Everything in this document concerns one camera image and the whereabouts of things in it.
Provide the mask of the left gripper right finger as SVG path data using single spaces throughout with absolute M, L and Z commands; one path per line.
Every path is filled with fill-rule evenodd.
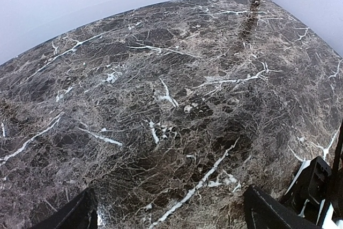
M 251 184 L 243 194 L 247 228 L 313 228 L 313 223 L 293 214 L 258 186 Z

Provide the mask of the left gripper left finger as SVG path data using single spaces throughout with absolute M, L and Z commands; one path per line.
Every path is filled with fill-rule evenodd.
M 98 228 L 98 202 L 93 188 L 86 188 L 56 213 L 31 228 Z

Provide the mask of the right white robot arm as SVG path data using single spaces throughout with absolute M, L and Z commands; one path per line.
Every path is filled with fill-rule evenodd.
M 320 228 L 342 228 L 342 127 L 335 133 L 333 165 L 323 157 L 305 160 L 280 203 Z

